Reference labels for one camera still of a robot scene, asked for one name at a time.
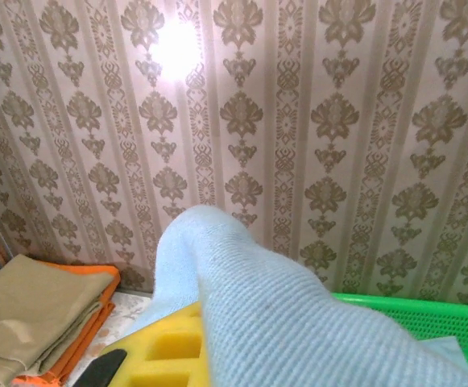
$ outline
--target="cloth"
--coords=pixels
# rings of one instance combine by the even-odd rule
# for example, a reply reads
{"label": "cloth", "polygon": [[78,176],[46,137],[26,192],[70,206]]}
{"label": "cloth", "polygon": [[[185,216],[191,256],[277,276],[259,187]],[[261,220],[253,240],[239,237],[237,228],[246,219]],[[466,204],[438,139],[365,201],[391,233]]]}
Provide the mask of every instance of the cloth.
{"label": "cloth", "polygon": [[109,273],[81,276],[16,256],[0,270],[0,385],[42,375],[101,308]]}
{"label": "cloth", "polygon": [[465,354],[462,353],[458,339],[455,336],[421,340],[421,344],[468,372],[468,363],[466,362]]}
{"label": "cloth", "polygon": [[162,235],[153,301],[135,331],[201,302],[215,387],[468,387],[468,374],[392,319],[336,300],[307,268],[197,206]]}
{"label": "cloth", "polygon": [[65,385],[71,372],[77,366],[78,361],[80,361],[85,350],[92,342],[97,331],[108,319],[114,307],[115,304],[113,302],[107,302],[99,311],[95,312],[93,317],[85,324],[78,339],[67,348],[67,351],[64,352],[62,357],[48,372],[38,377],[21,375],[14,379],[14,383],[49,387],[61,387]]}
{"label": "cloth", "polygon": [[114,304],[110,302],[114,291],[121,281],[119,270],[114,266],[97,265],[97,266],[72,266],[64,264],[52,264],[43,262],[44,264],[53,268],[64,270],[65,272],[89,275],[96,273],[109,273],[113,276],[113,280],[109,283],[105,290],[99,297],[99,302],[103,307],[95,312],[90,320],[85,324],[85,327],[80,332],[76,340],[65,350],[61,358],[47,371],[44,375],[40,376],[19,376],[14,379],[14,383],[28,383],[29,385],[50,385],[59,386],[63,385],[68,379],[71,371],[76,367],[78,361],[83,356],[85,349],[89,346],[93,337],[96,335],[99,328],[103,325],[104,321],[110,316],[114,309]]}

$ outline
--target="beige fabric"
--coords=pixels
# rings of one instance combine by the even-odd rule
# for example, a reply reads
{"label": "beige fabric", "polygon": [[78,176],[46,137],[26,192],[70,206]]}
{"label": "beige fabric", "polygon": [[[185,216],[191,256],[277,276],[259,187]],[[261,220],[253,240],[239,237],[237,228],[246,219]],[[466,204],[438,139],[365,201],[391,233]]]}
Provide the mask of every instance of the beige fabric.
{"label": "beige fabric", "polygon": [[108,273],[80,276],[16,256],[0,270],[0,385],[46,373],[101,305]]}
{"label": "beige fabric", "polygon": [[468,0],[1,0],[16,251],[149,292],[197,203],[331,290],[468,303]]}

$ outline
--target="basket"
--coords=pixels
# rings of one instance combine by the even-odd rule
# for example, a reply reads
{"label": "basket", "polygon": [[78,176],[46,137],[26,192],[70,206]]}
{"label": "basket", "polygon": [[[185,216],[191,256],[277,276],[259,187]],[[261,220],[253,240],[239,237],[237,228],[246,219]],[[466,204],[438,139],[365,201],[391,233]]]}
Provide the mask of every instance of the basket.
{"label": "basket", "polygon": [[334,296],[340,301],[365,306],[384,313],[418,340],[456,336],[468,362],[467,305],[355,294],[336,293]]}

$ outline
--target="orange fabric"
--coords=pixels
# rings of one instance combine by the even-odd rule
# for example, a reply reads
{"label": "orange fabric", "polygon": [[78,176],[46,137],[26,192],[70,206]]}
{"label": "orange fabric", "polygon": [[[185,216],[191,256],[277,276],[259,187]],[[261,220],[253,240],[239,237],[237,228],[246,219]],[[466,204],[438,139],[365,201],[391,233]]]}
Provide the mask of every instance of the orange fabric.
{"label": "orange fabric", "polygon": [[114,266],[69,266],[48,262],[43,263],[74,274],[88,275],[109,273],[114,276],[112,282],[110,282],[106,289],[103,290],[103,293],[99,297],[99,301],[102,303],[103,307],[92,315],[90,320],[85,324],[81,333],[78,335],[78,338],[69,348],[67,348],[55,365],[48,372],[39,377],[19,376],[14,379],[14,383],[19,384],[28,383],[31,385],[58,387],[67,381],[69,375],[76,367],[78,361],[80,361],[87,347],[90,345],[90,342],[97,334],[97,331],[99,331],[114,309],[115,305],[110,302],[110,299],[112,298],[115,289],[118,287],[121,277],[119,276],[119,271]]}

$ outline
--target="folded towel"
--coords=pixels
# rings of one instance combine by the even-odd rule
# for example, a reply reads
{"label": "folded towel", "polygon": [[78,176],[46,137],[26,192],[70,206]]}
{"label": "folded towel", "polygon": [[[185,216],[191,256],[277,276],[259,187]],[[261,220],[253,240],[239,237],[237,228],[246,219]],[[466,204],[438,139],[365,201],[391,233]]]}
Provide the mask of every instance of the folded towel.
{"label": "folded towel", "polygon": [[0,270],[0,385],[42,375],[102,305],[109,273],[81,276],[16,256]]}
{"label": "folded towel", "polygon": [[85,324],[78,339],[72,343],[71,347],[64,352],[56,364],[44,375],[38,377],[21,375],[14,379],[14,383],[18,385],[42,385],[49,387],[61,387],[65,385],[71,372],[85,354],[87,347],[101,329],[103,323],[108,319],[114,307],[115,304],[108,301],[99,311],[95,312],[93,317]]}
{"label": "folded towel", "polygon": [[85,349],[89,346],[93,337],[96,335],[99,328],[106,321],[110,313],[114,308],[114,304],[110,302],[114,291],[121,281],[119,270],[114,266],[108,265],[97,265],[97,266],[72,266],[66,264],[52,264],[43,262],[54,268],[64,270],[65,272],[89,275],[96,273],[109,273],[114,276],[112,282],[106,287],[99,297],[99,302],[103,307],[96,311],[91,319],[85,324],[78,337],[73,343],[65,350],[58,361],[47,371],[44,375],[40,376],[26,376],[22,375],[14,379],[14,383],[23,384],[28,383],[29,385],[50,385],[59,386],[63,385],[68,379],[71,371],[76,367],[78,361],[85,353]]}
{"label": "folded towel", "polygon": [[206,206],[164,232],[153,301],[135,328],[198,299],[215,387],[468,387],[468,373],[393,320],[337,301],[308,269]]}

